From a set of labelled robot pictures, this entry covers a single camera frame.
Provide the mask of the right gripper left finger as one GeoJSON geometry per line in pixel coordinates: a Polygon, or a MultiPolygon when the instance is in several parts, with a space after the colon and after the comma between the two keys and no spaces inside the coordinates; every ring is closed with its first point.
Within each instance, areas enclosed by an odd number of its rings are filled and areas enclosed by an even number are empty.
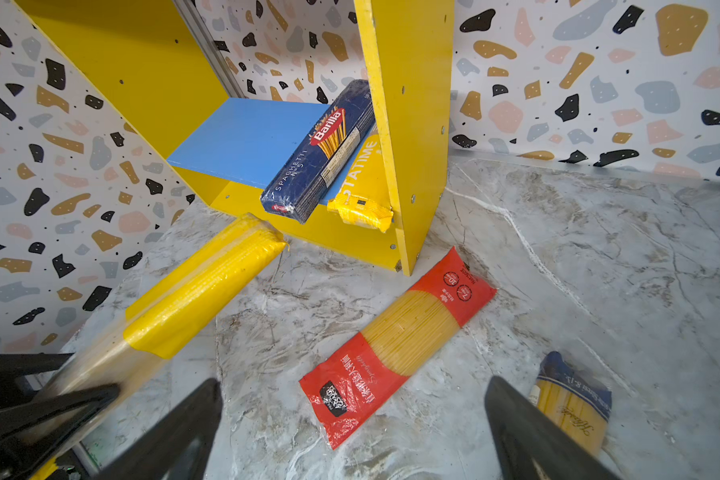
{"type": "Polygon", "coordinates": [[[97,479],[202,479],[220,425],[220,383],[209,378],[140,437],[97,479]]]}

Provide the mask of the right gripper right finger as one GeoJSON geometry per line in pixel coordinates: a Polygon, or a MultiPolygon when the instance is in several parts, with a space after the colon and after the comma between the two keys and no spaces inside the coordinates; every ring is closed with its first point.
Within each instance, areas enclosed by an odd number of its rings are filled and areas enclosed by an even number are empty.
{"type": "Polygon", "coordinates": [[[618,479],[504,378],[490,379],[484,405],[504,479],[618,479]]]}

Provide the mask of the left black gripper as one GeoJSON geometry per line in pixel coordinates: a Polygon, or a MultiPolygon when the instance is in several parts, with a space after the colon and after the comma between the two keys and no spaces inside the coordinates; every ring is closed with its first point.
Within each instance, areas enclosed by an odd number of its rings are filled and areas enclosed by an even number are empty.
{"type": "Polygon", "coordinates": [[[31,375],[54,372],[68,354],[0,354],[0,479],[28,479],[120,394],[116,384],[31,402],[31,375]]]}

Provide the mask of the navy spaghetti bag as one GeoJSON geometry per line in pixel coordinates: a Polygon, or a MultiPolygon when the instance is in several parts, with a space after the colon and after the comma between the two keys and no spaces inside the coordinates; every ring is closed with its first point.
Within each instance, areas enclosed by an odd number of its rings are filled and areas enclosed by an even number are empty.
{"type": "Polygon", "coordinates": [[[540,364],[528,400],[584,450],[599,455],[611,415],[610,390],[591,385],[552,351],[540,364]]]}

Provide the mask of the red bag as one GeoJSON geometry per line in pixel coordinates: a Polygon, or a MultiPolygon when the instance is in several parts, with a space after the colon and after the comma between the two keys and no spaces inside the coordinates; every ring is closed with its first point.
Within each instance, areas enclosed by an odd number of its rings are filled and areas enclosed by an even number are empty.
{"type": "Polygon", "coordinates": [[[483,307],[497,290],[455,248],[359,333],[300,379],[337,449],[483,307]]]}

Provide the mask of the blue Barilla spaghetti bag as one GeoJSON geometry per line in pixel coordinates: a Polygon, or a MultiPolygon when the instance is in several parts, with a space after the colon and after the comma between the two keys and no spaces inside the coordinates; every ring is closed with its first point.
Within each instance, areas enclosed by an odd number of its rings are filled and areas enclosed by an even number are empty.
{"type": "Polygon", "coordinates": [[[264,210],[306,223],[374,123],[370,84],[356,79],[332,102],[263,190],[264,210]]]}

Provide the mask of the yellow spaghetti bag with text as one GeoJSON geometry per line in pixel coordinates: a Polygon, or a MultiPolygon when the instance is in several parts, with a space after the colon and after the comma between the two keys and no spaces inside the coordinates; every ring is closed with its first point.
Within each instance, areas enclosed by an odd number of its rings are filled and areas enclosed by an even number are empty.
{"type": "Polygon", "coordinates": [[[391,227],[394,211],[376,126],[356,149],[338,192],[329,196],[327,210],[337,214],[345,224],[382,233],[391,227]]]}

